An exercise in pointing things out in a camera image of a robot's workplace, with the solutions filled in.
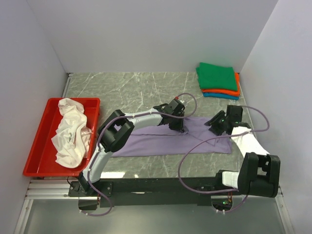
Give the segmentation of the purple t shirt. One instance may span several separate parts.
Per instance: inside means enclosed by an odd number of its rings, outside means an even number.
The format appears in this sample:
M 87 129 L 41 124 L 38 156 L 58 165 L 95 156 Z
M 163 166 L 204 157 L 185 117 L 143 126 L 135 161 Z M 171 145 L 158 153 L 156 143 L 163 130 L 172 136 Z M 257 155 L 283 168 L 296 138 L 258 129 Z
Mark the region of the purple t shirt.
M 185 154 L 201 141 L 208 139 L 192 154 L 221 153 L 231 154 L 232 143 L 229 138 L 215 139 L 205 123 L 208 117 L 189 117 L 184 119 L 185 132 L 169 129 L 169 125 L 135 126 L 125 146 L 113 153 L 112 157 L 161 156 Z

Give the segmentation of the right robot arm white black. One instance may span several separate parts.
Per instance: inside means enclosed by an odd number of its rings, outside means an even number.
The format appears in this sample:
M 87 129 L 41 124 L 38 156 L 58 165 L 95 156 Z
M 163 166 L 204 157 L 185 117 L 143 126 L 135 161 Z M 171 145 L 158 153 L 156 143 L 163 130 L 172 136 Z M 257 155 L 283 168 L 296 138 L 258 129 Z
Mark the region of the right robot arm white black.
M 231 188 L 243 195 L 276 197 L 279 186 L 280 158 L 266 151 L 248 123 L 242 121 L 243 107 L 228 105 L 205 123 L 209 131 L 230 136 L 243 155 L 239 172 L 220 170 L 214 190 L 224 195 Z

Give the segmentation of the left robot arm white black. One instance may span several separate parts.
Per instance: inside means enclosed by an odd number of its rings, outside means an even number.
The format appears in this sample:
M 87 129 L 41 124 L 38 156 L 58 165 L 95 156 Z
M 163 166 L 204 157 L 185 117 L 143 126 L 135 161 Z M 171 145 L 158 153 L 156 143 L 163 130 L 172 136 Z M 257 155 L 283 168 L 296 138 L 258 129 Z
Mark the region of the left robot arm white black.
M 87 196 L 96 193 L 97 182 L 108 160 L 125 146 L 134 130 L 168 125 L 171 130 L 183 132 L 184 110 L 183 102 L 177 97 L 168 104 L 143 112 L 130 114 L 115 110 L 100 127 L 95 151 L 89 164 L 79 174 L 80 190 Z

